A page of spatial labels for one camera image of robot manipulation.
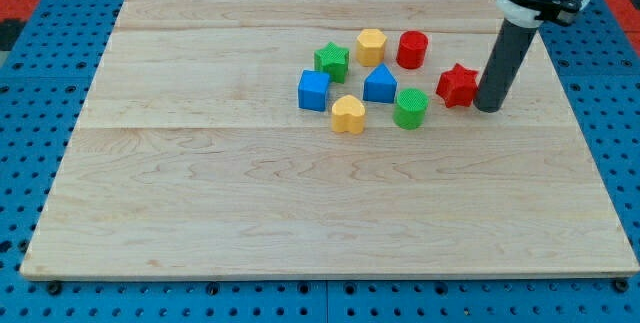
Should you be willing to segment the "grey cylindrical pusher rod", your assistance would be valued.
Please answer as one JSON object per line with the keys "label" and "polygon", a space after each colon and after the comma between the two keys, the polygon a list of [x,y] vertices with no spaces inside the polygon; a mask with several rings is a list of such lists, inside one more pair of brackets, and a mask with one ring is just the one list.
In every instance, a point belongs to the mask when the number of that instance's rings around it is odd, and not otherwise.
{"label": "grey cylindrical pusher rod", "polygon": [[495,113],[501,109],[536,32],[536,28],[502,22],[473,100],[478,110]]}

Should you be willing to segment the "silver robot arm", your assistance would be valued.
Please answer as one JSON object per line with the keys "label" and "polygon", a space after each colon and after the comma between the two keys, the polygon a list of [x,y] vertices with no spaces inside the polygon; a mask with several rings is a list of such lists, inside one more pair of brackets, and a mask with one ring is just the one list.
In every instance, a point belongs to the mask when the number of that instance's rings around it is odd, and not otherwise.
{"label": "silver robot arm", "polygon": [[504,19],[478,84],[474,106],[501,109],[539,27],[570,26],[590,0],[494,0]]}

